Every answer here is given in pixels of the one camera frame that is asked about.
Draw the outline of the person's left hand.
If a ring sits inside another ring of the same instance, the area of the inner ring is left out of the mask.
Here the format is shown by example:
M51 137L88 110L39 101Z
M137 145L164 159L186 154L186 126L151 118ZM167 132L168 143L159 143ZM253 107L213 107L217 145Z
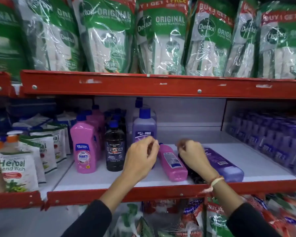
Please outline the person's left hand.
M128 149L122 175L132 185L136 185L144 179L152 169L149 167L149 149L151 147L159 147L159 142L149 136L133 143Z

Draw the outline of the person's right hand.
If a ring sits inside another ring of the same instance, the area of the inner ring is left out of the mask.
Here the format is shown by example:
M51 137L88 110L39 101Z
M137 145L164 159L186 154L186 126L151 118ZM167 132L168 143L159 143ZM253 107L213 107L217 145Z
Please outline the person's right hand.
M210 165L201 143L190 139L181 139L179 143L187 143L188 157L181 157L184 162L197 174L199 174L207 184L217 176L218 172Z

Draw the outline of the person's left forearm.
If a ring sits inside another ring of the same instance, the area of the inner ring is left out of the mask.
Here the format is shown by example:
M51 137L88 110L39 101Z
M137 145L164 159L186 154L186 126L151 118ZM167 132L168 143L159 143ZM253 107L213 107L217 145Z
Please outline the person's left forearm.
M60 237L103 237L122 199L143 178L142 173L124 171L99 199L90 203Z

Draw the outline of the person's right forearm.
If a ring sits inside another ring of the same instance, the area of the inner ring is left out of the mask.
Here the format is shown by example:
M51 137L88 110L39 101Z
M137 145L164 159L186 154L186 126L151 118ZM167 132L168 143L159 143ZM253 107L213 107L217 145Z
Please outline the person's right forearm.
M261 212L245 202L224 180L214 185L214 196L227 216L234 237L281 237Z

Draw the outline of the pink cleaner bottle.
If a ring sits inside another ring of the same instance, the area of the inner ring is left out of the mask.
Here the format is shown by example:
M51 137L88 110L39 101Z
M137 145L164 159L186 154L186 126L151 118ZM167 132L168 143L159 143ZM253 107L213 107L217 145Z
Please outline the pink cleaner bottle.
M162 169L171 182L187 180L188 170L170 146L159 143L158 158Z
M96 160L100 160L102 158L102 149L101 149L101 142L102 142L102 138L101 138L101 130L100 130L100 125L99 125L99 121L96 119L95 115L93 115L91 110L85 110L84 114L86 115L86 119L87 121L94 126L94 142L96 145Z
M104 114L100 111L99 105L93 104L92 105L92 114L94 115L94 118L98 122L98 134L100 138L100 146L101 149L103 150L104 148L104 135L105 135L105 116Z
M73 142L73 157L78 173L90 174L96 171L97 144L94 140L95 127L87 120L85 112L78 114L76 123L70 128Z

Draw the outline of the black cleaner bottle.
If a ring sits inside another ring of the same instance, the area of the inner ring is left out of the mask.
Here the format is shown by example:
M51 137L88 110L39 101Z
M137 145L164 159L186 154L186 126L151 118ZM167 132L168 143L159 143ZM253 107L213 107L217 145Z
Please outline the black cleaner bottle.
M126 136L117 120L109 121L109 128L104 135L104 140L107 170L122 171L126 156Z
M125 145L127 147L127 125L126 125L126 110L123 110L121 108L115 108L111 109L109 111L105 112L105 128L106 131L109 130L109 123L111 120L117 120L119 123L119 128L124 132L125 134Z
M190 179L192 179L192 181L194 182L194 184L206 184L205 180L199 175L197 174L194 170L192 170L185 162L184 160L181 158L180 154L178 154L178 158L181 160L181 162L184 164L185 168L188 171L188 177Z

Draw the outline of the purple cleaner bottle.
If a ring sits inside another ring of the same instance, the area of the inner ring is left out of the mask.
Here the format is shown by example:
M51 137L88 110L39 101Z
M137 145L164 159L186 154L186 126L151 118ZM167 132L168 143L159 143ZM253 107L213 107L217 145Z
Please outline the purple cleaner bottle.
M135 108L134 108L133 117L132 117L133 122L139 117L141 108L150 108L150 116L157 122L156 112L150 106L143 103L142 97L137 97L135 100Z
M150 107L142 107L139 110L139 117L132 125L131 143L136 143L149 136L157 140L157 122L151 115Z
M210 165L224 177L226 183L239 183L244 179L244 171L209 147L204 147Z

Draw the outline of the long red shelf beam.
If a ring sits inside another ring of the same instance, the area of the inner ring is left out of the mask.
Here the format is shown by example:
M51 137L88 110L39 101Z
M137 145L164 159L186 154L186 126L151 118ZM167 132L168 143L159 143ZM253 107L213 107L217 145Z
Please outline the long red shelf beam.
M296 80L94 72L20 72L21 93L33 95L161 96L296 99Z
M277 192L296 191L296 180L277 180L229 183L233 190L239 195L254 194L264 195ZM181 199L204 197L206 184L189 184L176 186L154 186L154 187L134 187L124 197L123 202L140 202L162 199ZM69 191L50 191L47 193L47 201L44 209L53 206L83 205L89 204L98 199L107 189L85 189Z

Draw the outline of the red white thread wristband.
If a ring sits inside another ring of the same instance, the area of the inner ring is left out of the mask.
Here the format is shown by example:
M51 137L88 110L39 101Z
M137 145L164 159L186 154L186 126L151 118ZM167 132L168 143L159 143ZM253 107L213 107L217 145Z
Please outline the red white thread wristband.
M219 181L224 180L224 177L219 175L216 178L212 179L209 183L209 187L207 189L204 189L203 193L210 193L214 189L214 185L216 185Z

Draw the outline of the pile of red green packets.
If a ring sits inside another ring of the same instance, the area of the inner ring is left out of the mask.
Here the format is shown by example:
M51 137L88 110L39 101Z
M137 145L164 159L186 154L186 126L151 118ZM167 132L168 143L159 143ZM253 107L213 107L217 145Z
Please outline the pile of red green packets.
M296 192L243 195L281 237L296 237ZM234 237L213 197L127 203L103 237Z

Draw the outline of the white shelf board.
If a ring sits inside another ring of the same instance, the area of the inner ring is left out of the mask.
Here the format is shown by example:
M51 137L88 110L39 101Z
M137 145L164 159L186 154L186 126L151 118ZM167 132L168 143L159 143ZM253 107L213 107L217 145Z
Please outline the white shelf board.
M170 146L176 154L175 144L184 138L200 142L242 169L244 171L243 182L296 180L296 176L290 171L223 131L171 130L158 131L157 135L158 141ZM91 174L78 173L72 165L54 191L109 188L121 172L108 171L104 159L98 164L96 171Z

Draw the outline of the rows of small purple bottles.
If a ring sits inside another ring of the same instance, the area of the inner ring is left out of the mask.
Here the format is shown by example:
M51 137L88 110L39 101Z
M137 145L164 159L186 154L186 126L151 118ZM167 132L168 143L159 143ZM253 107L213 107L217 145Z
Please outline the rows of small purple bottles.
M287 111L236 111L225 132L296 175L296 114Z

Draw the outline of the row of green refill packs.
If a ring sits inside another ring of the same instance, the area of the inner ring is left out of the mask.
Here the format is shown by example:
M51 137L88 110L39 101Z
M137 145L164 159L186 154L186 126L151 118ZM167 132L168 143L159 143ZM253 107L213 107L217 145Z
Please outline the row of green refill packs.
M0 0L0 72L296 80L296 4Z

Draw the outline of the pile of blue white packets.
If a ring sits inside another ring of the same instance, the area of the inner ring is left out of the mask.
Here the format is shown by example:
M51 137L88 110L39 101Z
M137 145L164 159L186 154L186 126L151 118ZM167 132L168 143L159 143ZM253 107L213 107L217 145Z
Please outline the pile of blue white packets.
M10 99L6 111L12 130L29 131L46 128L54 121L69 125L69 121L75 121L79 108L63 99L33 98Z

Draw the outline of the row of white herbal pouches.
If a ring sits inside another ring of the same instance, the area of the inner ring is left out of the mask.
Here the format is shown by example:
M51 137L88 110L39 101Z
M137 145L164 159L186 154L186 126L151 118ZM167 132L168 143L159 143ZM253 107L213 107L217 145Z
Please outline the row of white herbal pouches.
M72 165L65 124L24 131L17 148L4 146L6 136L0 136L0 192L48 192L57 183L53 179Z

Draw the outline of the white orange pump bottle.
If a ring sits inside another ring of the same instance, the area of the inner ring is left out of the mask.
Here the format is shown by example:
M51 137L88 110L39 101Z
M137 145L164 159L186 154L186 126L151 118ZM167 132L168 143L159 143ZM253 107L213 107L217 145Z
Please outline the white orange pump bottle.
M20 130L8 131L4 146L17 148L18 142L19 142L19 136L22 134L23 134L23 131L20 131Z

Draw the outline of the short red shelf beam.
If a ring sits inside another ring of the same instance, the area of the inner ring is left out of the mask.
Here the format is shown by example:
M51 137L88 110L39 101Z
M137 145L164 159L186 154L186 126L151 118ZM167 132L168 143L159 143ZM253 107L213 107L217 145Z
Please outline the short red shelf beam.
M15 98L15 88L12 86L10 75L7 72L0 72L0 96Z
M0 210L43 207L43 205L44 201L39 191L0 193Z

